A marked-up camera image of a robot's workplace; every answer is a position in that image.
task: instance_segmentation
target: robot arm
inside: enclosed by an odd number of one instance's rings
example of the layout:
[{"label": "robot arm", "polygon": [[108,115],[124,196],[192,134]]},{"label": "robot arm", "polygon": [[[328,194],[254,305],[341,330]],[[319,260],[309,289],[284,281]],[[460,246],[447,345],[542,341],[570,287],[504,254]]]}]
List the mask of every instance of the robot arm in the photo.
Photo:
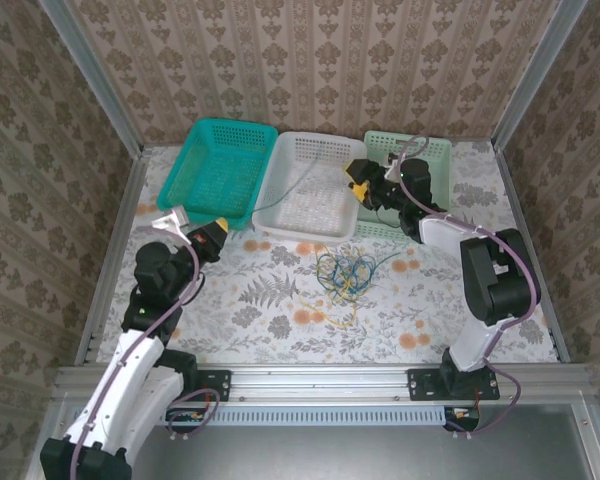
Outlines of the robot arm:
[{"label": "robot arm", "polygon": [[[218,219],[188,235],[180,230],[185,224],[186,214],[177,209],[153,222],[154,228],[168,230],[189,243],[197,254],[200,268],[217,261],[227,237],[226,220]],[[185,248],[172,253],[160,242],[140,248],[134,271],[138,286],[131,292],[122,323],[123,333],[114,355],[91,399],[65,437],[48,439],[41,451],[40,460],[47,480],[70,478],[71,457],[85,429],[78,478],[130,480],[138,451],[160,416],[182,393],[195,390],[195,356],[166,348],[182,314],[181,307],[143,338],[122,363],[125,352],[174,306],[193,275],[193,259]],[[187,301],[195,298],[203,283],[199,283],[198,291]],[[96,419],[88,424],[94,408]]]},{"label": "robot arm", "polygon": [[[467,319],[457,341],[445,351],[440,374],[449,396],[475,395],[474,379],[487,373],[484,359],[512,317],[522,316],[529,308],[529,284],[518,264],[495,241],[445,220],[444,210],[432,201],[431,176],[424,160],[411,158],[400,163],[390,154],[389,161],[389,166],[383,167],[367,159],[353,160],[345,168],[351,178],[349,188],[367,209],[398,210],[405,235],[461,261],[465,300],[473,318]],[[427,214],[407,198],[400,179],[420,203],[440,215]],[[531,265],[520,232],[506,229],[496,236],[527,267]],[[539,291],[538,280],[529,270]]]}]

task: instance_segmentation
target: teal basket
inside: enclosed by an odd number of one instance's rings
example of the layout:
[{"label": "teal basket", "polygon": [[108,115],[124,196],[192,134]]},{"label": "teal basket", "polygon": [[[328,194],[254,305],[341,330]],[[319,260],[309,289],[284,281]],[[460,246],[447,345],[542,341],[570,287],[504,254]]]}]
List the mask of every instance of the teal basket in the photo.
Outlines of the teal basket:
[{"label": "teal basket", "polygon": [[[367,158],[386,165],[387,154],[400,153],[404,146],[403,141],[409,140],[413,135],[400,133],[387,133],[369,130],[364,135],[364,144],[367,146]],[[417,152],[424,139],[417,140],[418,145],[410,146],[407,153]],[[429,164],[431,173],[431,194],[433,202],[439,207],[449,210],[451,204],[451,142],[441,138],[430,138],[427,149],[418,155],[418,158]],[[399,225],[398,212],[380,209],[378,216],[389,225]],[[378,221],[375,213],[364,208],[358,210],[358,223],[356,234],[366,237],[380,237],[388,240],[397,240],[406,237],[400,229],[388,227]]]},{"label": "teal basket", "polygon": [[158,196],[167,210],[183,205],[191,223],[224,217],[242,230],[251,217],[278,138],[258,123],[204,118],[189,133]]}]

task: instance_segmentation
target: orange dot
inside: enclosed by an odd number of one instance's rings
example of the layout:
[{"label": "orange dot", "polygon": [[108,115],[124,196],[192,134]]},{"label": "orange dot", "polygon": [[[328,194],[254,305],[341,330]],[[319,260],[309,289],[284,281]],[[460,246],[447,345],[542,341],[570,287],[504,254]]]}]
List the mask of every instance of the orange dot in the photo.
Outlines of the orange dot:
[{"label": "orange dot", "polygon": [[410,333],[400,335],[400,346],[405,350],[413,350],[416,348],[416,339]]},{"label": "orange dot", "polygon": [[258,249],[258,242],[255,240],[247,240],[242,246],[245,252],[255,252]]},{"label": "orange dot", "polygon": [[431,343],[431,337],[426,333],[421,333],[418,335],[418,343],[420,345],[429,345],[429,343]]},{"label": "orange dot", "polygon": [[293,320],[298,325],[306,325],[307,323],[309,323],[309,312],[307,312],[306,310],[298,310],[293,316]]},{"label": "orange dot", "polygon": [[311,253],[311,245],[308,243],[299,243],[296,247],[296,253],[298,255],[309,255]]},{"label": "orange dot", "polygon": [[398,273],[406,272],[407,268],[408,268],[407,262],[405,262],[404,260],[394,260],[393,262],[391,262],[391,269],[394,272],[398,272]]}]

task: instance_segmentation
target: gray floor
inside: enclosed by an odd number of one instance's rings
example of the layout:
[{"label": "gray floor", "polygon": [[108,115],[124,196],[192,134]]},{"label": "gray floor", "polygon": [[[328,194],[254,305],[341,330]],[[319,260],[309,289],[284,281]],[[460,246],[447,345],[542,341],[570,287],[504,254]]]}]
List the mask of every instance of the gray floor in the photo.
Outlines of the gray floor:
[{"label": "gray floor", "polygon": [[517,407],[484,436],[441,427],[214,427],[147,439],[134,480],[587,480],[570,407]]}]

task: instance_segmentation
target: light green basket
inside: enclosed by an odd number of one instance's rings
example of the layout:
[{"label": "light green basket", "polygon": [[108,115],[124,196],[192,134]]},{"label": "light green basket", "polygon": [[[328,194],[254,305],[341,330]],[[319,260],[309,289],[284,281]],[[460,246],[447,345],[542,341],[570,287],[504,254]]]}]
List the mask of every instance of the light green basket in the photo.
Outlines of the light green basket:
[{"label": "light green basket", "polygon": [[[387,154],[400,153],[402,143],[412,138],[413,135],[400,133],[387,133],[369,130],[364,136],[364,144],[367,146],[367,158],[381,165],[387,164]],[[418,146],[410,146],[407,153],[415,153],[420,146],[424,145],[424,139],[418,139]],[[451,204],[451,142],[441,138],[430,138],[427,149],[418,155],[418,158],[429,164],[431,173],[431,193],[433,202],[439,207],[449,210]],[[380,218],[391,224],[398,225],[398,212],[380,209]],[[388,227],[378,221],[375,212],[364,208],[359,209],[356,234],[365,237],[385,238],[398,240],[407,237],[399,228]]]}]

